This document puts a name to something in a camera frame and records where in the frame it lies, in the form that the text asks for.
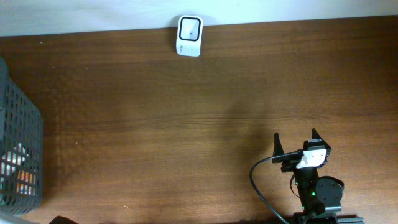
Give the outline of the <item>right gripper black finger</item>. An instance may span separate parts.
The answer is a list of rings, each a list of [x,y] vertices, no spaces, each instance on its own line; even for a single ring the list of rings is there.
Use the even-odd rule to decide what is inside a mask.
[[[322,137],[318,134],[315,128],[312,129],[312,139],[321,139]]]
[[[280,142],[279,133],[274,133],[273,156],[281,156],[281,155],[284,155],[284,150]]]

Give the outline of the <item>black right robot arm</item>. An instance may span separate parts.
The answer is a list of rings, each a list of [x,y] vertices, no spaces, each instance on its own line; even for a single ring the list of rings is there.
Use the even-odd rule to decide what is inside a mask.
[[[312,130],[312,138],[304,141],[303,148],[285,153],[279,134],[274,134],[273,163],[281,164],[281,172],[293,173],[303,212],[293,215],[294,223],[364,223],[363,217],[338,216],[342,210],[341,199],[345,185],[343,181],[318,175],[318,169],[327,163],[331,146]]]

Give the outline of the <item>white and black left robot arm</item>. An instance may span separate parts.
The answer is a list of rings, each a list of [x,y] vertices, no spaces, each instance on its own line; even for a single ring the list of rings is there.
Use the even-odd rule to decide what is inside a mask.
[[[24,214],[25,211],[20,209],[1,209],[1,224],[38,224],[21,218]],[[77,224],[77,222],[63,216],[56,216],[49,224]]]

